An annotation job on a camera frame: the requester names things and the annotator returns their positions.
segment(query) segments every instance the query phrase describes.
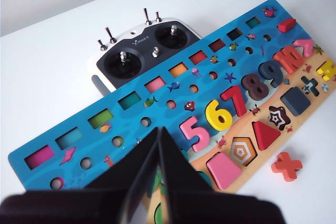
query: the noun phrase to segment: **number puzzle board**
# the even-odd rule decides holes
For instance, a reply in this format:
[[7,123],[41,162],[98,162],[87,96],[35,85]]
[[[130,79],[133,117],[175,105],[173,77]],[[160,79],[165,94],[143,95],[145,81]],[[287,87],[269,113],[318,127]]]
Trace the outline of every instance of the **number puzzle board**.
[[262,3],[13,151],[12,168],[26,189],[83,188],[164,126],[214,189],[237,191],[336,86],[290,18]]

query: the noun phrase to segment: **yellow number 6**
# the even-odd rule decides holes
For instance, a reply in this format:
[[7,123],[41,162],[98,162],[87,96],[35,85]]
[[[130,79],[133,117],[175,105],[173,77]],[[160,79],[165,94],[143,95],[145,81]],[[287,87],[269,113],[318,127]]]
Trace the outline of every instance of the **yellow number 6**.
[[212,128],[223,131],[232,124],[232,115],[225,109],[216,110],[219,105],[217,100],[212,100],[205,108],[205,117]]

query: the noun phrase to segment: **number 5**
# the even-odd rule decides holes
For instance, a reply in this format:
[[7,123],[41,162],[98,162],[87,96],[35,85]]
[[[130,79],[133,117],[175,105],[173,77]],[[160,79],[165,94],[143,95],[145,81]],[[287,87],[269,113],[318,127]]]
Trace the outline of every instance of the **number 5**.
[[193,144],[192,148],[194,152],[199,152],[208,145],[210,141],[210,135],[203,127],[192,128],[195,123],[197,123],[197,118],[192,116],[180,124],[180,129],[188,140],[198,136],[199,140],[197,143]]

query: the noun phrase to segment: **white table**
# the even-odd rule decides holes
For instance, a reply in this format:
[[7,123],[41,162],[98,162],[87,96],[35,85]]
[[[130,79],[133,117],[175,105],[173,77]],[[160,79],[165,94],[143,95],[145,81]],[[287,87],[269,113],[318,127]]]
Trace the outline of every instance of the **white table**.
[[[99,53],[97,39],[151,19],[176,17],[205,36],[265,0],[96,0],[1,38],[1,200],[24,192],[7,155],[101,98],[86,63]],[[278,0],[335,60],[335,0]],[[239,190],[270,200],[288,223],[334,223],[333,115],[336,92],[292,135],[280,151],[303,169],[286,183],[270,169],[275,155]]]

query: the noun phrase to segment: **number 7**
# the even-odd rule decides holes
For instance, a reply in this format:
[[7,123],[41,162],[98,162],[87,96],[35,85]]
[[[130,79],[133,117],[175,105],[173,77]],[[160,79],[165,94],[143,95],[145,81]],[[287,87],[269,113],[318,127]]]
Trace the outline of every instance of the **number 7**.
[[237,112],[237,116],[244,115],[246,111],[245,102],[243,98],[243,94],[241,93],[238,85],[234,85],[227,90],[225,90],[221,95],[220,98],[223,99],[223,101],[227,101],[230,98],[232,98],[233,106],[235,107],[235,110]]

